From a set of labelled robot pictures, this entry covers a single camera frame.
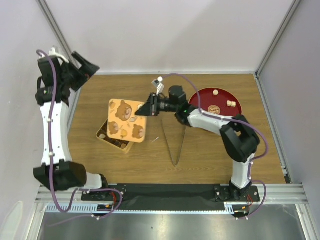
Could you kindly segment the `silver tin lid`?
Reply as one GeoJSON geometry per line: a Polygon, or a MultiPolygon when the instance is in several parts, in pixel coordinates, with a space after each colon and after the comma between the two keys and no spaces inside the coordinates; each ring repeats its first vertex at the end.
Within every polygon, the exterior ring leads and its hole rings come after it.
{"type": "Polygon", "coordinates": [[[111,139],[142,143],[146,138],[147,118],[136,115],[143,102],[111,99],[108,103],[107,136],[111,139]]]}

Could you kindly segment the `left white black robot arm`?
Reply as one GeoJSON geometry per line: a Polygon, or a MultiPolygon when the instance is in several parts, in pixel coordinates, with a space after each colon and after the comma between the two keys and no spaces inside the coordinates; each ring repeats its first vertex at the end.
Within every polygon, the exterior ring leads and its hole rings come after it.
{"type": "Polygon", "coordinates": [[[71,55],[80,63],[70,60],[52,48],[49,53],[36,52],[41,76],[37,79],[35,99],[43,120],[43,155],[41,165],[33,169],[34,177],[49,191],[69,189],[91,190],[98,200],[109,197],[110,188],[102,174],[89,173],[73,161],[68,143],[68,115],[70,95],[77,92],[99,67],[74,51],[71,55]]]}

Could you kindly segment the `brown metal tongs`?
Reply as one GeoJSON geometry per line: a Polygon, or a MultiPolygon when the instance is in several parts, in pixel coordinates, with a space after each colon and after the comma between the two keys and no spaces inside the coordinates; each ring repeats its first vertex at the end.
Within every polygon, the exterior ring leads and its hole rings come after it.
{"type": "Polygon", "coordinates": [[[168,123],[163,118],[160,123],[171,163],[173,167],[177,167],[182,155],[186,126],[179,123],[168,123]]]}

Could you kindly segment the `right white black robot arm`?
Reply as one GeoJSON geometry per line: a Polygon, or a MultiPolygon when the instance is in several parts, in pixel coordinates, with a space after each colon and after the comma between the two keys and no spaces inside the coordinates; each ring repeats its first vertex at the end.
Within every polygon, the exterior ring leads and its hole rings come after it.
{"type": "Polygon", "coordinates": [[[170,87],[168,94],[168,97],[164,97],[162,93],[151,93],[146,103],[139,107],[135,114],[156,117],[161,112],[172,112],[182,125],[221,136],[225,150],[233,160],[229,182],[230,196],[236,201],[242,201],[248,196],[248,190],[252,185],[251,166],[260,144],[255,130],[241,114],[225,118],[205,112],[199,105],[190,104],[181,86],[170,87]]]}

